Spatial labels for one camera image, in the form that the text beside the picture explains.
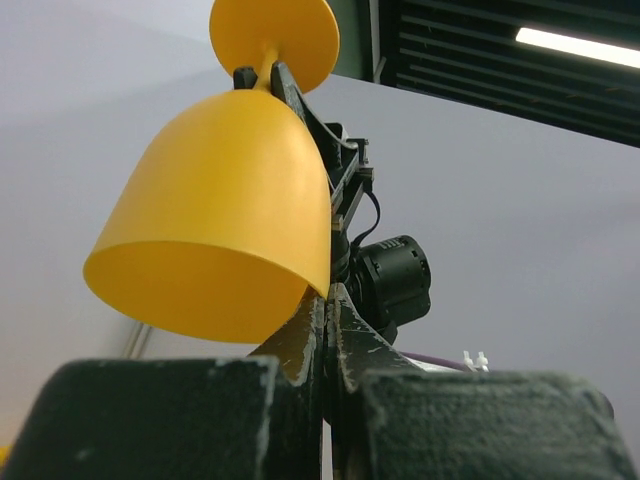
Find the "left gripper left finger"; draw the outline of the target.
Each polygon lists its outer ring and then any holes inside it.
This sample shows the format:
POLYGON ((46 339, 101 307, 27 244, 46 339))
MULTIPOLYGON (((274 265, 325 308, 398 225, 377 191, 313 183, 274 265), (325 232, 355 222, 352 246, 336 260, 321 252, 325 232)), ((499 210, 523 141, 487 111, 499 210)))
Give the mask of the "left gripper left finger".
POLYGON ((324 301, 243 358, 83 360, 41 389, 5 479, 317 479, 324 301))

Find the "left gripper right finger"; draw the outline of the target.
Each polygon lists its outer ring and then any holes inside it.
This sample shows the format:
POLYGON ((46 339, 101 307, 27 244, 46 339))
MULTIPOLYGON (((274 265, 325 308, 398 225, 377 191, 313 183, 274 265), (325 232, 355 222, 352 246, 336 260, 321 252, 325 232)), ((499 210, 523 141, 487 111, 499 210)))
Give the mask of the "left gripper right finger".
POLYGON ((557 372, 427 372, 327 304, 337 479, 634 479, 606 397, 557 372))

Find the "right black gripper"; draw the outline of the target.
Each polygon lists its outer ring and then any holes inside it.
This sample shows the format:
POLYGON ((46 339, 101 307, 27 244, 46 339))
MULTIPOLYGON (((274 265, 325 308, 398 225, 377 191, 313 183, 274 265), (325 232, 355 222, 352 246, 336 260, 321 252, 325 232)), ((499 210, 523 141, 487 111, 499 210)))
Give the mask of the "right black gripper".
MULTIPOLYGON (((232 74, 234 90, 251 90, 258 75, 251 66, 236 68, 232 74)), ((350 137, 337 122, 323 122, 311 109, 289 67, 276 61, 270 71, 270 92, 286 104, 311 134, 323 160, 331 196, 331 279, 350 277, 353 257, 380 222, 380 205, 373 193, 374 169, 370 165, 365 138, 350 137), (373 203, 376 220, 353 240, 348 228, 364 196, 373 203)))

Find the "orange wine glass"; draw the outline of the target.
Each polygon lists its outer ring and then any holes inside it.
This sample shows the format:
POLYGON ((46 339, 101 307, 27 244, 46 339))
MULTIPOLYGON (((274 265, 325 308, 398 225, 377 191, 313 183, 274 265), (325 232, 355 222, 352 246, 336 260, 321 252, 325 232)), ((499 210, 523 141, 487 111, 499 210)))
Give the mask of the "orange wine glass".
POLYGON ((324 1, 217 1, 220 65, 254 86, 208 97, 171 120, 131 174, 83 275, 124 315, 181 335, 258 344, 306 292, 326 296, 331 202, 308 128, 273 93, 274 66, 303 92, 339 54, 324 1))

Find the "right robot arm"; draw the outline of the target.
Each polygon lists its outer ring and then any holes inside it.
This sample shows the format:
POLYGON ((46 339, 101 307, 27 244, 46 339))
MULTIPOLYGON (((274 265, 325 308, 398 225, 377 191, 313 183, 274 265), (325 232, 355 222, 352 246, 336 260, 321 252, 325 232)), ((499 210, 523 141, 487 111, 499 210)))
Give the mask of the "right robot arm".
POLYGON ((288 66, 233 72, 219 98, 210 290, 199 296, 191 335, 260 343, 305 296, 343 284, 359 316, 386 340, 430 309, 431 273, 408 236, 373 245, 346 234, 373 192, 366 141, 308 107, 288 66))

